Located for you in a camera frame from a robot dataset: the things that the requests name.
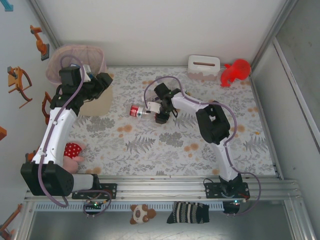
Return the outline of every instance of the pink laundry basket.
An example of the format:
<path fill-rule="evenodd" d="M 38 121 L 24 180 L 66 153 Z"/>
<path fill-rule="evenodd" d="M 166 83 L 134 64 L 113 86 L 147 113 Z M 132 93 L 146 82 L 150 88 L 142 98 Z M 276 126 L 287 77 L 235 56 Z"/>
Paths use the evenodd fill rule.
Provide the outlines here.
<path fill-rule="evenodd" d="M 88 45 L 64 45 L 55 50 L 45 70 L 46 78 L 55 87 L 61 84 L 61 78 L 59 76 L 59 70 L 61 69 L 60 59 L 64 55 L 73 55 L 77 57 L 82 62 L 82 64 L 89 65 L 94 76 L 99 73 L 107 72 L 105 55 L 101 48 Z M 79 65 L 79 62 L 71 57 L 66 57 L 65 59 L 63 59 L 63 67 L 68 67 L 70 66 L 70 64 Z"/>

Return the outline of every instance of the floral tablecloth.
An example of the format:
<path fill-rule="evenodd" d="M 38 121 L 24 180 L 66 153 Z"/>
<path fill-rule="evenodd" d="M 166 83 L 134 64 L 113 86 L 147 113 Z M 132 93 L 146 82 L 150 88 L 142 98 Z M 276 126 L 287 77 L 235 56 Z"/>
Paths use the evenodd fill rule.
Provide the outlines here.
<path fill-rule="evenodd" d="M 102 117 L 79 116 L 69 140 L 86 144 L 81 155 L 85 161 L 79 173 L 101 175 L 218 175 L 215 153 L 199 132 L 195 116 L 179 111 L 166 124 L 129 116 L 127 106 L 143 106 L 146 86 L 162 76 L 181 80 L 184 91 L 202 101 L 216 100 L 234 111 L 238 131 L 231 141 L 231 154 L 236 167 L 259 175 L 275 175 L 263 127 L 259 118 L 250 82 L 236 80 L 231 87 L 221 87 L 215 81 L 187 77 L 183 67 L 115 67 L 109 68 L 113 77 L 113 101 L 110 111 Z M 177 88 L 173 79 L 166 85 Z M 153 84 L 148 96 L 154 95 Z M 227 111 L 230 125 L 233 120 Z"/>

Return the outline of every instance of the red plastic toy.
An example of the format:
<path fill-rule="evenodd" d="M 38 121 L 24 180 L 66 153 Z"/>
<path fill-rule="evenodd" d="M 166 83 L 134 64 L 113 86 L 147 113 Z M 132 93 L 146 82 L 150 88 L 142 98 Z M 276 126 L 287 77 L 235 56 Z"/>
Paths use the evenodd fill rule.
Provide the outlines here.
<path fill-rule="evenodd" d="M 250 72 L 250 63 L 243 59 L 237 59 L 232 65 L 225 64 L 226 70 L 221 75 L 221 87 L 230 87 L 235 79 L 245 80 Z"/>

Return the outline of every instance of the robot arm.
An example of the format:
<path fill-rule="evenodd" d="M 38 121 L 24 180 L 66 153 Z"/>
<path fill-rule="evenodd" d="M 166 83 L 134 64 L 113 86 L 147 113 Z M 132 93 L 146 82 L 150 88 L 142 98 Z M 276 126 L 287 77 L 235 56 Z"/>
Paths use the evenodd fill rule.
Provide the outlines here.
<path fill-rule="evenodd" d="M 198 99 L 193 97 L 188 97 L 188 98 L 194 99 L 199 103 L 201 102 Z M 171 101 L 175 109 L 181 109 L 191 115 L 194 115 L 197 118 L 202 137 L 206 142 L 210 143 L 210 147 L 215 153 L 215 156 L 219 165 L 220 177 L 225 181 L 230 181 L 235 179 L 238 176 L 238 173 L 231 168 L 227 158 L 226 149 L 224 146 L 229 136 L 230 125 L 221 107 L 208 105 L 208 104 L 200 105 L 200 104 L 193 103 L 189 100 L 186 100 L 182 96 L 181 92 L 174 95 Z M 210 117 L 210 114 L 214 114 L 214 111 L 211 111 L 211 110 L 215 110 L 216 112 L 214 117 Z M 219 121 L 218 124 L 220 126 L 214 126 L 214 124 L 212 124 L 211 122 L 211 118 L 214 118 L 215 121 Z"/>
<path fill-rule="evenodd" d="M 64 67 L 59 71 L 62 84 L 57 88 L 55 96 L 50 104 L 50 118 L 42 143 L 32 162 L 25 163 L 21 167 L 21 174 L 35 196 L 44 196 L 44 192 L 38 180 L 38 167 L 43 158 L 42 181 L 46 190 L 52 196 L 68 196 L 79 190 L 99 190 L 100 183 L 96 174 L 70 174 L 63 169 L 63 157 L 68 136 L 75 122 L 80 107 L 86 100 L 98 99 L 102 92 L 112 83 L 112 78 L 107 73 L 99 73 L 89 82 L 84 82 L 81 89 L 58 116 L 61 107 L 76 92 L 81 75 L 79 67 Z M 46 141 L 48 142 L 46 153 L 43 152 Z"/>
<path fill-rule="evenodd" d="M 243 181 L 241 174 L 236 172 L 230 164 L 230 162 L 234 163 L 230 147 L 228 145 L 225 147 L 225 142 L 230 135 L 230 124 L 222 107 L 201 104 L 202 101 L 189 96 L 186 99 L 179 89 L 170 90 L 164 83 L 159 84 L 154 92 L 161 100 L 160 113 L 156 115 L 155 119 L 157 123 L 165 123 L 171 112 L 177 117 L 176 109 L 181 109 L 197 118 L 201 136 L 210 144 L 215 153 L 220 170 L 219 178 L 222 192 L 227 197 L 233 196 L 243 185 Z"/>

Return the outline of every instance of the metal bracket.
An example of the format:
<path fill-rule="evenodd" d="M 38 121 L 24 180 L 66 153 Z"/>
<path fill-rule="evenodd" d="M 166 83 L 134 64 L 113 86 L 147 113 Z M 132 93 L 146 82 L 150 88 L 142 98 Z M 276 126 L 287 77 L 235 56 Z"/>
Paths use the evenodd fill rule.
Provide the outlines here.
<path fill-rule="evenodd" d="M 117 184 L 116 183 L 101 183 L 100 184 L 101 190 L 107 191 L 111 194 L 112 199 L 116 199 L 117 197 Z M 81 199 L 81 200 L 90 200 L 95 196 L 92 193 L 84 193 L 84 192 L 75 192 L 72 194 L 72 199 Z M 107 194 L 100 194 L 100 196 L 95 197 L 94 200 L 109 200 Z"/>
<path fill-rule="evenodd" d="M 275 163 L 273 164 L 273 168 L 274 168 L 275 174 L 277 175 L 277 178 L 282 180 L 282 177 L 281 177 L 281 175 L 278 171 L 277 165 Z"/>
<path fill-rule="evenodd" d="M 237 190 L 237 193 L 233 196 L 226 196 L 221 191 L 221 183 L 211 183 L 207 182 L 204 184 L 205 187 L 205 195 L 207 199 L 249 199 L 250 198 L 250 192 L 249 187 L 246 182 L 243 182 L 240 187 Z"/>

